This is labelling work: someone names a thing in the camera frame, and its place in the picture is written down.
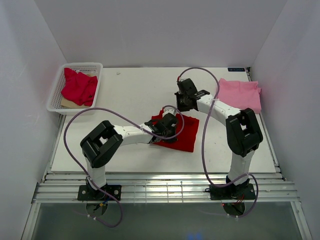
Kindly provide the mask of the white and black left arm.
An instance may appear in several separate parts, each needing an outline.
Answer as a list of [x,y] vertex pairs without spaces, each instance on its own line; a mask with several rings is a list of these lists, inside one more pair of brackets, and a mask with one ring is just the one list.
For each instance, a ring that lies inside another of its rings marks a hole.
[[175,142],[177,111],[166,107],[162,118],[149,120],[138,127],[113,125],[108,120],[98,124],[81,142],[80,147],[87,164],[90,179],[79,188],[78,199],[98,201],[106,199],[106,192],[112,193],[105,177],[106,164],[112,159],[119,147],[133,144]]

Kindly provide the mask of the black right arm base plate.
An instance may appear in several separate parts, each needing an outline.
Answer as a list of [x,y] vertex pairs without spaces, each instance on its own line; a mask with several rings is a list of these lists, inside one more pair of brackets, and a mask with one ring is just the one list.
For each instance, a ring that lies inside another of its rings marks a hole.
[[227,187],[218,188],[212,185],[204,190],[210,194],[211,200],[254,200],[256,193],[251,183],[244,185],[229,185]]

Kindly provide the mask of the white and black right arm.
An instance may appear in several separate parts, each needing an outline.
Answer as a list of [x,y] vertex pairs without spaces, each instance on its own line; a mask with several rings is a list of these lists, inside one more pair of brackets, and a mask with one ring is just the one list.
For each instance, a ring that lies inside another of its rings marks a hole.
[[230,170],[225,184],[210,183],[206,192],[211,200],[255,200],[259,194],[257,183],[250,183],[249,168],[255,151],[263,141],[256,114],[250,108],[232,107],[206,90],[197,90],[190,78],[178,78],[175,93],[181,112],[196,110],[214,118],[226,128],[227,144],[232,152]]

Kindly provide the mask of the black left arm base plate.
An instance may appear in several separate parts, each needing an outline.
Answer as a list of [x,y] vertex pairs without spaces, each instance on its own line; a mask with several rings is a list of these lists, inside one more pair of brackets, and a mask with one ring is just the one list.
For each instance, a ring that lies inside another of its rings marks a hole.
[[[121,200],[121,185],[108,185],[106,184],[101,188],[118,201]],[[93,189],[90,185],[80,185],[77,194],[78,201],[105,201],[109,200],[110,197],[100,190]]]

